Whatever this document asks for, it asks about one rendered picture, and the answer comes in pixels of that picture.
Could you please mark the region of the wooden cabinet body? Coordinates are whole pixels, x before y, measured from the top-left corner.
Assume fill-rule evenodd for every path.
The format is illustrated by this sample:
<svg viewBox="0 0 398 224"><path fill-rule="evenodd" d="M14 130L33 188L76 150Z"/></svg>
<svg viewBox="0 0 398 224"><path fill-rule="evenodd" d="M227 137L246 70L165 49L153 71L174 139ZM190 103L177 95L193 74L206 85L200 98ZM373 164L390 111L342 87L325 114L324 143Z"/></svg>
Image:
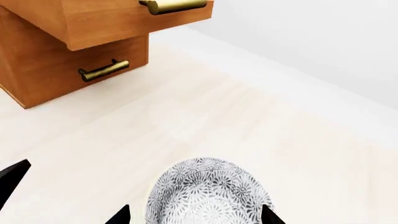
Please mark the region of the wooden cabinet body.
<svg viewBox="0 0 398 224"><path fill-rule="evenodd" d="M23 108L32 108L148 63L149 36L141 35L71 51L61 40L0 6L0 87ZM78 73L129 61L129 68L91 82Z"/></svg>

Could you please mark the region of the white floral patterned bowl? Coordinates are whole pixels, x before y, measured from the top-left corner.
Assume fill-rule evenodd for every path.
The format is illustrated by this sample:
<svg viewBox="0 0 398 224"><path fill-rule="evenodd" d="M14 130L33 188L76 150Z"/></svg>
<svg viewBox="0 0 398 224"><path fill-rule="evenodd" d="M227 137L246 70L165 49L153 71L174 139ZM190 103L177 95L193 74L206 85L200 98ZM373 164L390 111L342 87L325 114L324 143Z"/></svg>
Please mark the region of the white floral patterned bowl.
<svg viewBox="0 0 398 224"><path fill-rule="evenodd" d="M262 224L270 195L250 173L225 160L184 160L165 171L146 204L146 224Z"/></svg>

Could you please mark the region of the black pointed robot part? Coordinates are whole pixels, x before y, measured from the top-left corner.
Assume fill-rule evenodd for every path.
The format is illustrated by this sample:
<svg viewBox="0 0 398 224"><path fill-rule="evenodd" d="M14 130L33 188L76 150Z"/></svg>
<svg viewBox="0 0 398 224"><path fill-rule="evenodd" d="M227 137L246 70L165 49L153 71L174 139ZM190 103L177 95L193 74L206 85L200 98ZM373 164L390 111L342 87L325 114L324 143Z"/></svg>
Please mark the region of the black pointed robot part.
<svg viewBox="0 0 398 224"><path fill-rule="evenodd" d="M24 159L0 171L0 210L30 167L31 163Z"/></svg>

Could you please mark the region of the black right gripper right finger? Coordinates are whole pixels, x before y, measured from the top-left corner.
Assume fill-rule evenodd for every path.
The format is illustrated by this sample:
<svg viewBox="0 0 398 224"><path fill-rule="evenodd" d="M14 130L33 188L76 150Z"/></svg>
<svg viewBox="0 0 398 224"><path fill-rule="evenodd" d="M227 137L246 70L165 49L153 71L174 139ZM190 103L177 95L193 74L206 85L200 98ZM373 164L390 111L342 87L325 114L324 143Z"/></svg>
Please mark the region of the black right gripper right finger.
<svg viewBox="0 0 398 224"><path fill-rule="evenodd" d="M286 224L267 205L262 205L262 224Z"/></svg>

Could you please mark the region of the wooden cabinet drawer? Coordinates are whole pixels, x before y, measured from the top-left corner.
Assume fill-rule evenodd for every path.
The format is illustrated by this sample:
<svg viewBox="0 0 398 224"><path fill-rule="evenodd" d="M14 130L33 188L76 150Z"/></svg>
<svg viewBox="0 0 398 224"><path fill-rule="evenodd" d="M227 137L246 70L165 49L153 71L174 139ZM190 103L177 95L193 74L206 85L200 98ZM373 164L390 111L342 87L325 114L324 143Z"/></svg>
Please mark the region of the wooden cabinet drawer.
<svg viewBox="0 0 398 224"><path fill-rule="evenodd" d="M139 0L0 0L0 6L82 50L211 18L205 7L153 15Z"/></svg>

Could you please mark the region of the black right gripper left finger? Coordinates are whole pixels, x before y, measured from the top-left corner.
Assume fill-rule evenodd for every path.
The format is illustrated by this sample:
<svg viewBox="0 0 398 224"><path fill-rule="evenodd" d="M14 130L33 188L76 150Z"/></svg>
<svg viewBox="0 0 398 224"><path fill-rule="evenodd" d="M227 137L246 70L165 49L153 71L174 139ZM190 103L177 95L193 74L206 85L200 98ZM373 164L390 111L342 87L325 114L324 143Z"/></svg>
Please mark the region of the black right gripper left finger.
<svg viewBox="0 0 398 224"><path fill-rule="evenodd" d="M129 205L123 206L105 224L130 224L131 214Z"/></svg>

